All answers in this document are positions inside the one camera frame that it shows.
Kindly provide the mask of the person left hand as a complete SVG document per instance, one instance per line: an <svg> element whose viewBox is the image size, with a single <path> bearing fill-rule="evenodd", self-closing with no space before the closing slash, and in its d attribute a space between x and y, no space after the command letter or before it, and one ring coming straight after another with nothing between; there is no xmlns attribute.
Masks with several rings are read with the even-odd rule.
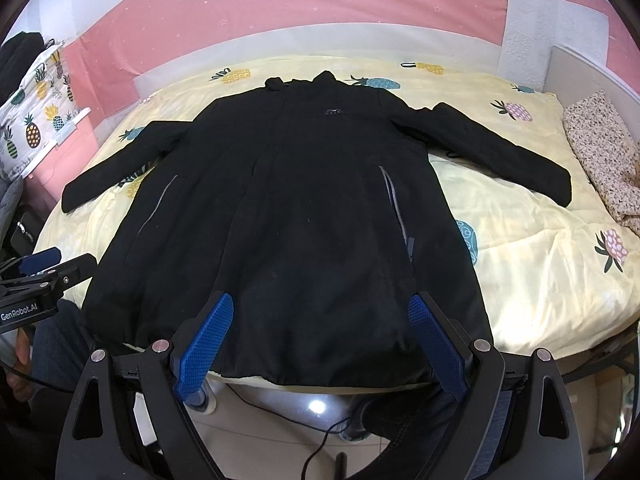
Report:
<svg viewBox="0 0 640 480"><path fill-rule="evenodd" d="M32 360L30 359L30 342L27 334L22 328L19 328L17 330L14 353L14 370L18 370L22 374L29 375L32 372ZM34 393L34 387L32 386L32 383L20 375L9 373L8 376L6 376L6 382L12 389L14 398L17 401L28 401Z"/></svg>

